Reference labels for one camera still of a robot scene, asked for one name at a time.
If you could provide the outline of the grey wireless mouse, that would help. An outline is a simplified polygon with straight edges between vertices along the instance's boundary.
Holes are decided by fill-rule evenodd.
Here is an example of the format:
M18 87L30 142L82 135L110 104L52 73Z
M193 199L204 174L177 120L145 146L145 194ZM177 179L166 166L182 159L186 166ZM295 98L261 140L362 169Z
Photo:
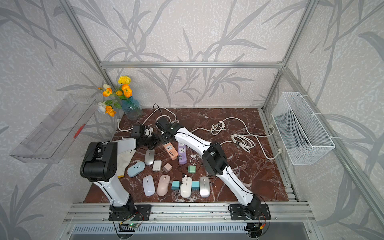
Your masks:
M155 161L155 150L147 150L145 154L145 165L150 166Z

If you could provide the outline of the white usb charger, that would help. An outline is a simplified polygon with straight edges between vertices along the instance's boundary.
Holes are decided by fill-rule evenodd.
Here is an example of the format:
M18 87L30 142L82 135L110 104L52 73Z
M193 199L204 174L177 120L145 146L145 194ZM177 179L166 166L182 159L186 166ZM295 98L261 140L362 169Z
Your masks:
M162 170L162 161L156 160L153 163L153 172L160 172Z

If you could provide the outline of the light blue wireless mouse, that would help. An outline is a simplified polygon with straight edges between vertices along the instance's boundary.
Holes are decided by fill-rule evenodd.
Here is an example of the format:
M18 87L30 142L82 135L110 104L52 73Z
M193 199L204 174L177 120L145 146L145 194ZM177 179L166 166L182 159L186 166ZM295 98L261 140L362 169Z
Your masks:
M133 166L129 167L127 170L127 174L130 178L133 178L140 174L145 169L145 163L142 161L138 161Z

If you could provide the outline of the pink usb charger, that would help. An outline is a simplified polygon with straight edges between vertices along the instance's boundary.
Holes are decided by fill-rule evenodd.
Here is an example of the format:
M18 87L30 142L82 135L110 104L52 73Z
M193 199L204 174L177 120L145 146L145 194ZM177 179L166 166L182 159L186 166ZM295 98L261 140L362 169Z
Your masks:
M172 170L172 168L173 168L173 166L172 166L171 164L166 163L166 164L163 166L162 170L163 170L164 172L166 172L166 173L169 173L169 172Z

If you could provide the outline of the green usb charger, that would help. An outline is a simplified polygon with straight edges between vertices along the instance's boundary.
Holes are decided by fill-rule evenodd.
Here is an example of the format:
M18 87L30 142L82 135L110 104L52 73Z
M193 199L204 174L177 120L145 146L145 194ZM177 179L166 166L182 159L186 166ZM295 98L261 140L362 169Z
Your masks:
M196 166L194 166L194 165L188 166L188 173L189 174L195 174L196 170L197 170Z

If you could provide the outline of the pink wireless mouse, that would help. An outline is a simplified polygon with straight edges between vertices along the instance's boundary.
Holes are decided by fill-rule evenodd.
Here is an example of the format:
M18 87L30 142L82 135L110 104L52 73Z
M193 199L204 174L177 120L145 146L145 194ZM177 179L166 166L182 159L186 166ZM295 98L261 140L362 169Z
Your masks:
M159 179L157 194L162 197L165 196L169 189L171 177L169 175L162 175Z

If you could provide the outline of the lavender white wireless mouse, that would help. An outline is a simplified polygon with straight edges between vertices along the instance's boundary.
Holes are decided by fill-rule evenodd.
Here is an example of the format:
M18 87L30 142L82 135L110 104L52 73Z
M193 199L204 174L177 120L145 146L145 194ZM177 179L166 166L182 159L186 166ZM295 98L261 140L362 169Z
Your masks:
M143 189L144 193L147 197L152 196L155 194L155 184L154 184L154 179L152 175L148 175L143 178Z

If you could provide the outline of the teal usb charger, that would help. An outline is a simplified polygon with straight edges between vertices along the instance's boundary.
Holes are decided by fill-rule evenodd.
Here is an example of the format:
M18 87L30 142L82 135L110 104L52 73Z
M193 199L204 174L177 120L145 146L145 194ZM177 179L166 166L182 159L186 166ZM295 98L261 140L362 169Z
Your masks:
M180 181L172 181L171 190L178 191L180 189Z
M200 190L200 182L192 181L192 191L199 191L199 190Z

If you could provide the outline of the silver wireless mouse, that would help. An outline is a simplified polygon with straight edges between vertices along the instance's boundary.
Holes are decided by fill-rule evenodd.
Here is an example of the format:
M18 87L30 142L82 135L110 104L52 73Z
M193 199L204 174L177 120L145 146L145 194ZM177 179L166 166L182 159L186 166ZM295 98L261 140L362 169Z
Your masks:
M202 198L210 196L210 181L208 177L200 177L199 179L200 195Z

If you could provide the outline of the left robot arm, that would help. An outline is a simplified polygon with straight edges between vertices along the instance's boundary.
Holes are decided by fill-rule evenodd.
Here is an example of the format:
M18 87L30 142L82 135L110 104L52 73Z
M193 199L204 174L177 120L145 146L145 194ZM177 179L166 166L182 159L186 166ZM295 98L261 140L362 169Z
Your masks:
M110 210L128 214L137 212L133 198L118 178L119 155L140 147L156 147L158 138L154 129L134 125L131 137L112 142L91 142L80 167L80 175L98 186L110 201Z

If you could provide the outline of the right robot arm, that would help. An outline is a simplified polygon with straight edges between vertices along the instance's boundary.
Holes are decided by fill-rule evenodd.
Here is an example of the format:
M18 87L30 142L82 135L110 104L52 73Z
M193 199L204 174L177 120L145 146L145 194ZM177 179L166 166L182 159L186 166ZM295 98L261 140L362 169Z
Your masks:
M171 123L166 117L156 120L156 126L162 133L161 138L166 142L175 140L198 153L203 159L205 170L227 185L245 212L252 216L259 212L262 201L235 175L219 143L205 141L179 123Z

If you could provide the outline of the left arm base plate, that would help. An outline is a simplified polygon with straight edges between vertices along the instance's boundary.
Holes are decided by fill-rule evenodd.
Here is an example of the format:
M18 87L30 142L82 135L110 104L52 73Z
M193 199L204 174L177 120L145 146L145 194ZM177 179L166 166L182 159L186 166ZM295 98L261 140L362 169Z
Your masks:
M109 209L109 221L122 222L123 220L133 220L133 221L148 221L151 214L152 205L135 205L132 206L121 206L114 207L110 206Z

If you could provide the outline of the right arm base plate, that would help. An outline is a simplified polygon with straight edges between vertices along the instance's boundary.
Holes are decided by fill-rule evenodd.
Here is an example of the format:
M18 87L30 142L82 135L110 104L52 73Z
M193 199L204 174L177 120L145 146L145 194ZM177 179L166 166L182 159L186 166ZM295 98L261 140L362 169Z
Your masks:
M231 215L231 220L241 221L269 221L271 220L271 213L267 204L261 204L257 210L245 207L240 204L230 204L228 210Z

